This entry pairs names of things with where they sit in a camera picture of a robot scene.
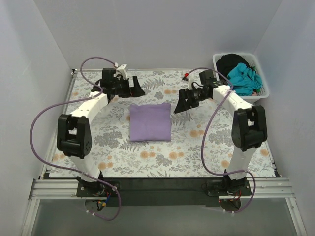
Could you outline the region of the purple t shirt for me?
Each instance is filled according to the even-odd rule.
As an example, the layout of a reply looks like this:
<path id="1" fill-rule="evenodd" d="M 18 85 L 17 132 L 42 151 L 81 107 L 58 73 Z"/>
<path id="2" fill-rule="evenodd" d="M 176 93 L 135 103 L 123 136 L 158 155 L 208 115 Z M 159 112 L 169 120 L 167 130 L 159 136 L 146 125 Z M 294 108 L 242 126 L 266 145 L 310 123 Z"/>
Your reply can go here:
<path id="1" fill-rule="evenodd" d="M 171 141 L 171 104 L 130 105 L 129 116 L 130 141 Z"/>

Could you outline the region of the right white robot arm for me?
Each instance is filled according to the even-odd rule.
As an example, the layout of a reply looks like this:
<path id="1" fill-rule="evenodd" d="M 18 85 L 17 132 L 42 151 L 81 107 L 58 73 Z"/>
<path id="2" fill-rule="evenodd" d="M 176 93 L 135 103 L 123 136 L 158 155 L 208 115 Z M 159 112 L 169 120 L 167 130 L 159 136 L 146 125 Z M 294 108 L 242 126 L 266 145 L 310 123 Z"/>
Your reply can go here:
<path id="1" fill-rule="evenodd" d="M 234 151 L 230 164 L 223 173 L 216 173 L 216 180 L 206 183 L 207 190 L 218 195 L 225 192 L 234 195 L 249 187 L 247 175 L 249 163 L 256 150 L 267 140 L 265 109 L 242 99 L 233 89 L 232 82 L 222 76 L 213 77 L 214 70 L 207 69 L 199 74 L 200 83 L 188 80 L 187 88 L 179 90 L 175 113 L 181 113 L 199 106 L 201 101 L 213 99 L 218 108 L 225 108 L 233 117 L 231 138 Z"/>

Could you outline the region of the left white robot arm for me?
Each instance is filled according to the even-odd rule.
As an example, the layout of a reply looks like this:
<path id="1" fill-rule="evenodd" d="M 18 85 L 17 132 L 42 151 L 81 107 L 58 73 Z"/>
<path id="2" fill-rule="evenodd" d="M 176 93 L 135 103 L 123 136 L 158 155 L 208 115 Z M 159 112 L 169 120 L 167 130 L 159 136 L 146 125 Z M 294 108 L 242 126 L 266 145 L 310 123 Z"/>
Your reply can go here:
<path id="1" fill-rule="evenodd" d="M 101 79 L 93 85 L 89 99 L 70 114 L 62 114 L 58 118 L 57 149 L 74 163 L 80 172 L 78 182 L 95 197 L 101 196 L 106 188 L 99 181 L 101 170 L 89 156 L 93 146 L 90 123 L 115 96 L 130 98 L 144 95 L 137 76 L 128 78 L 124 69 L 104 68 Z"/>

